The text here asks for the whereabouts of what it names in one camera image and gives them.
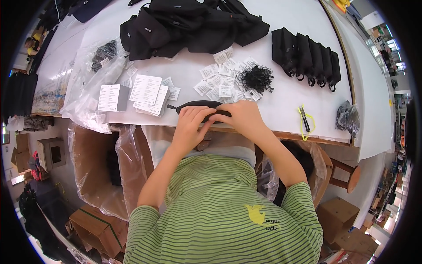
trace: instruction card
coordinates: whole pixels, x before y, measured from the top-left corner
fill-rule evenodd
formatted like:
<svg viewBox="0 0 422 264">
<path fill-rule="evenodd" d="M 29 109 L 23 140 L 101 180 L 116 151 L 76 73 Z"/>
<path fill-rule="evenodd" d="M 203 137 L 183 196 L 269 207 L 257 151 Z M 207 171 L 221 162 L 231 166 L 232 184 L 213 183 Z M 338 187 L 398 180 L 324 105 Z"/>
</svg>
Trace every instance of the instruction card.
<svg viewBox="0 0 422 264">
<path fill-rule="evenodd" d="M 140 74 L 136 75 L 135 83 L 133 84 L 132 93 L 130 94 L 129 100 L 139 103 L 146 103 L 152 106 L 155 105 L 155 101 L 160 90 L 161 81 L 161 77 Z"/>
<path fill-rule="evenodd" d="M 126 111 L 129 87 L 121 84 L 102 85 L 98 99 L 99 111 Z"/>
</svg>

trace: white label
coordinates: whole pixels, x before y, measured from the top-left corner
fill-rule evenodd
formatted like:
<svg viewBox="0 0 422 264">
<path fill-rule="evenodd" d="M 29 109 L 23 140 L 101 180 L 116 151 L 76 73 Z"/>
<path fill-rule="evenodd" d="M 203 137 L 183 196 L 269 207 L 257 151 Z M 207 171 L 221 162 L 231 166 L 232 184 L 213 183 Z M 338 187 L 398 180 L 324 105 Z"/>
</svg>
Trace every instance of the white label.
<svg viewBox="0 0 422 264">
<path fill-rule="evenodd" d="M 161 85 L 168 86 L 170 89 L 174 87 L 174 84 L 173 84 L 173 82 L 171 81 L 171 77 L 168 77 L 168 78 L 164 79 L 164 80 L 161 82 Z"/>
<path fill-rule="evenodd" d="M 234 101 L 240 101 L 240 100 L 245 100 L 245 96 L 243 95 L 242 91 L 235 91 L 235 99 Z"/>
<path fill-rule="evenodd" d="M 233 56 L 233 48 L 229 47 L 223 51 L 220 51 L 219 53 L 214 54 L 213 56 L 216 63 L 223 64 Z"/>
<path fill-rule="evenodd" d="M 110 62 L 110 60 L 109 60 L 109 58 L 105 58 L 105 59 L 103 59 L 102 61 L 100 61 L 100 63 L 101 63 L 101 67 L 104 67 L 105 65 L 107 65 L 107 63 L 109 63 Z"/>
<path fill-rule="evenodd" d="M 91 69 L 92 69 L 92 63 L 88 63 L 87 71 L 91 71 Z"/>
<path fill-rule="evenodd" d="M 99 111 L 117 111 L 119 101 L 120 84 L 102 85 L 100 99 L 98 100 Z"/>
<path fill-rule="evenodd" d="M 193 89 L 195 89 L 195 91 L 197 91 L 200 96 L 203 96 L 210 88 L 208 87 L 207 83 L 202 80 L 197 85 L 195 85 Z"/>
<path fill-rule="evenodd" d="M 136 75 L 135 83 L 130 94 L 129 100 L 139 103 L 146 103 L 149 105 L 155 105 L 158 92 L 160 90 L 162 78 L 147 76 L 147 75 Z"/>
<path fill-rule="evenodd" d="M 133 83 L 132 83 L 132 78 L 127 79 L 126 81 L 123 81 L 123 86 L 132 88 Z"/>
<path fill-rule="evenodd" d="M 132 77 L 137 71 L 138 69 L 136 67 L 130 66 L 126 73 L 129 75 L 129 77 Z"/>
<path fill-rule="evenodd" d="M 134 102 L 133 103 L 133 107 L 141 109 L 143 111 L 146 111 L 148 113 L 152 113 L 155 116 L 160 115 L 161 110 L 163 109 L 163 104 L 164 104 L 164 100 L 165 100 L 165 96 L 167 94 L 167 90 L 168 90 L 168 86 L 165 85 L 161 85 L 159 88 L 159 92 L 157 95 L 157 101 L 155 103 L 155 105 L 149 105 L 146 103 L 139 103 L 139 102 Z"/>
<path fill-rule="evenodd" d="M 217 74 L 212 79 L 209 79 L 208 82 L 214 84 L 214 86 L 218 86 L 223 81 L 221 75 Z"/>
<path fill-rule="evenodd" d="M 218 74 L 226 75 L 226 76 L 232 75 L 231 70 L 222 64 L 218 67 Z"/>
<path fill-rule="evenodd" d="M 95 121 L 97 122 L 97 124 L 104 124 L 106 122 L 106 115 L 105 114 L 99 114 L 97 116 L 95 116 Z"/>
<path fill-rule="evenodd" d="M 165 58 L 166 60 L 171 60 L 171 61 L 174 61 L 174 60 L 176 59 L 177 55 L 179 55 L 179 53 L 176 53 L 176 55 L 174 55 L 174 56 L 173 56 L 173 58 L 166 58 L 166 57 L 164 57 L 164 58 Z"/>
<path fill-rule="evenodd" d="M 180 88 L 173 87 L 170 89 L 170 95 L 168 96 L 169 100 L 176 101 L 179 97 Z"/>
<path fill-rule="evenodd" d="M 218 86 L 218 96 L 219 97 L 231 97 L 231 86 L 220 85 Z"/>
<path fill-rule="evenodd" d="M 256 102 L 256 101 L 258 101 L 259 99 L 261 99 L 262 98 L 262 95 L 261 94 L 259 94 L 258 92 L 256 92 L 255 90 L 250 90 L 250 91 L 248 91 L 249 93 L 250 93 L 250 95 L 252 96 L 252 99 Z"/>
<path fill-rule="evenodd" d="M 230 70 L 234 70 L 234 68 L 236 68 L 237 62 L 234 59 L 230 58 L 225 63 L 223 63 L 223 65 L 229 68 Z"/>
<path fill-rule="evenodd" d="M 200 70 L 199 72 L 202 75 L 202 79 L 206 80 L 218 73 L 218 66 L 217 64 L 211 64 L 211 65 L 206 66 L 204 69 Z"/>
<path fill-rule="evenodd" d="M 218 101 L 220 99 L 220 96 L 218 95 L 218 88 L 215 87 L 211 91 L 207 93 L 208 98 L 210 98 L 211 101 Z"/>
<path fill-rule="evenodd" d="M 254 67 L 255 65 L 258 65 L 258 62 L 251 56 L 247 57 L 246 60 L 244 60 L 243 62 L 251 68 Z"/>
<path fill-rule="evenodd" d="M 238 71 L 232 71 L 230 77 L 234 79 L 238 73 Z"/>
<path fill-rule="evenodd" d="M 87 105 L 88 105 L 89 109 L 91 109 L 92 111 L 96 111 L 97 105 L 98 105 L 98 100 L 95 100 L 94 98 L 90 97 L 87 100 Z"/>
</svg>

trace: person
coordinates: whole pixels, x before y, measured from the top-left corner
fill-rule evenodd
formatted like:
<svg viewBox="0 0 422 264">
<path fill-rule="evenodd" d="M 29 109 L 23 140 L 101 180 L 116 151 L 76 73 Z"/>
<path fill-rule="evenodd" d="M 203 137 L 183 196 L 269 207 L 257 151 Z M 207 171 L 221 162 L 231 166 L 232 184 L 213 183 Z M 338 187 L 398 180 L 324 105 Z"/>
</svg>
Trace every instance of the person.
<svg viewBox="0 0 422 264">
<path fill-rule="evenodd" d="M 186 106 L 176 128 L 143 126 L 155 170 L 130 215 L 124 264 L 316 263 L 323 234 L 305 172 L 263 122 L 255 102 L 222 104 L 216 112 Z M 208 148 L 193 150 L 215 122 Z M 254 144 L 287 188 L 278 207 L 257 192 Z M 159 207 L 165 201 L 162 215 Z"/>
<path fill-rule="evenodd" d="M 27 49 L 28 55 L 34 56 L 40 50 L 41 42 L 45 37 L 46 32 L 44 34 L 35 33 L 32 38 L 27 38 L 25 40 L 25 48 Z"/>
</svg>

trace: care label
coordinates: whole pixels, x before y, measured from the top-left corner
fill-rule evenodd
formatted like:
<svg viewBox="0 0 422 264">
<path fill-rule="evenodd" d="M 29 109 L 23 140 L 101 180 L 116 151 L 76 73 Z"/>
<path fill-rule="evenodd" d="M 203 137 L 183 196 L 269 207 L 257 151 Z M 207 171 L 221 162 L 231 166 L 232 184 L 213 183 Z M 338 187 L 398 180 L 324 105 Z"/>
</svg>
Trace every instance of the care label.
<svg viewBox="0 0 422 264">
<path fill-rule="evenodd" d="M 223 64 L 220 64 L 220 66 L 218 67 L 218 74 L 231 76 L 231 70 Z"/>
<path fill-rule="evenodd" d="M 209 79 L 208 82 L 214 84 L 214 86 L 218 86 L 223 81 L 223 77 L 219 74 L 214 76 L 212 79 Z"/>
<path fill-rule="evenodd" d="M 164 80 L 161 82 L 161 85 L 168 86 L 170 89 L 174 87 L 174 84 L 173 84 L 173 82 L 171 81 L 171 77 L 168 77 L 168 78 L 164 79 Z"/>
<path fill-rule="evenodd" d="M 137 71 L 138 69 L 134 67 L 133 65 L 131 65 L 126 73 L 129 75 L 129 77 L 132 77 L 133 75 L 135 75 Z"/>
<path fill-rule="evenodd" d="M 258 62 L 251 56 L 247 57 L 246 60 L 244 60 L 243 62 L 251 68 L 254 67 L 255 65 L 258 65 Z"/>
<path fill-rule="evenodd" d="M 218 95 L 218 88 L 214 87 L 211 91 L 207 93 L 208 98 L 210 98 L 211 101 L 218 101 L 220 99 L 220 96 Z"/>
<path fill-rule="evenodd" d="M 230 70 L 234 70 L 234 68 L 236 68 L 237 62 L 234 59 L 230 58 L 225 63 L 223 63 L 223 65 L 229 68 Z"/>
<path fill-rule="evenodd" d="M 232 90 L 231 86 L 220 85 L 220 86 L 218 86 L 218 96 L 219 97 L 231 97 L 232 96 L 231 90 Z"/>
<path fill-rule="evenodd" d="M 87 65 L 87 71 L 91 71 L 91 69 L 92 69 L 92 63 L 88 63 L 88 65 Z"/>
<path fill-rule="evenodd" d="M 132 86 L 133 86 L 132 78 L 129 78 L 129 79 L 123 81 L 123 85 L 126 86 L 126 87 L 129 87 L 129 88 L 132 88 Z"/>
<path fill-rule="evenodd" d="M 195 91 L 197 91 L 200 96 L 203 96 L 210 88 L 208 87 L 207 83 L 202 80 L 197 85 L 195 85 L 193 89 L 195 89 Z"/>
<path fill-rule="evenodd" d="M 235 91 L 235 99 L 234 102 L 245 100 L 245 96 L 243 95 L 242 91 Z"/>
<path fill-rule="evenodd" d="M 98 111 L 117 111 L 119 102 L 120 84 L 102 85 L 100 99 L 98 100 Z"/>
<path fill-rule="evenodd" d="M 218 73 L 218 65 L 215 63 L 208 65 L 204 69 L 200 70 L 199 72 L 202 75 L 202 79 L 206 80 Z"/>
<path fill-rule="evenodd" d="M 220 51 L 213 56 L 216 63 L 223 64 L 233 56 L 233 48 L 230 46 L 229 48 Z"/>
<path fill-rule="evenodd" d="M 160 90 L 161 81 L 161 77 L 141 74 L 136 75 L 135 83 L 133 84 L 133 89 L 129 100 L 139 103 L 146 103 L 152 106 L 155 105 L 155 101 Z"/>
<path fill-rule="evenodd" d="M 168 99 L 176 101 L 177 98 L 179 97 L 179 92 L 180 92 L 180 88 L 178 88 L 178 87 L 171 88 L 170 89 L 170 95 L 168 96 Z"/>
<path fill-rule="evenodd" d="M 106 57 L 105 59 L 103 59 L 102 61 L 100 61 L 101 67 L 104 67 L 109 62 L 110 62 L 109 58 Z"/>
</svg>

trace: plastic bag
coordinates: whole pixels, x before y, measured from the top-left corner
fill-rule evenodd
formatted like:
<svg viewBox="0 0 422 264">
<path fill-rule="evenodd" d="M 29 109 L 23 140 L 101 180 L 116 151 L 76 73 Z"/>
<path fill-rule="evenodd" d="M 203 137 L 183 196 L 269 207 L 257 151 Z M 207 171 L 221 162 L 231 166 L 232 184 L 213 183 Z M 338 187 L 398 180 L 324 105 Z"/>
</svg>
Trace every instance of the plastic bag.
<svg viewBox="0 0 422 264">
<path fill-rule="evenodd" d="M 314 172 L 308 178 L 311 189 L 312 200 L 318 195 L 321 186 L 327 178 L 327 167 L 322 156 L 320 147 L 313 142 L 296 141 L 303 150 L 311 154 L 314 162 Z M 274 201 L 279 189 L 279 177 L 274 171 L 274 166 L 270 159 L 264 154 L 262 158 L 262 174 L 257 179 L 258 192 L 269 201 Z"/>
<path fill-rule="evenodd" d="M 267 155 L 262 157 L 262 173 L 257 179 L 257 189 L 269 201 L 274 201 L 279 189 L 279 177 Z"/>
<path fill-rule="evenodd" d="M 335 127 L 338 130 L 347 130 L 355 139 L 360 129 L 359 112 L 357 104 L 350 105 L 349 101 L 342 103 L 337 109 Z"/>
<path fill-rule="evenodd" d="M 147 179 L 138 139 L 141 128 L 120 125 L 111 129 L 119 131 L 115 145 L 113 135 L 71 123 L 68 131 L 70 158 L 79 197 L 105 215 L 128 221 Z M 106 165 L 110 149 L 115 149 L 118 155 L 122 186 L 111 184 Z"/>
<path fill-rule="evenodd" d="M 80 69 L 75 83 L 67 91 L 68 99 L 60 110 L 62 117 L 70 118 L 84 128 L 110 134 L 106 112 L 97 110 L 100 89 L 102 85 L 116 83 L 126 65 L 127 54 L 120 37 L 79 49 L 75 68 L 80 65 Z"/>
</svg>

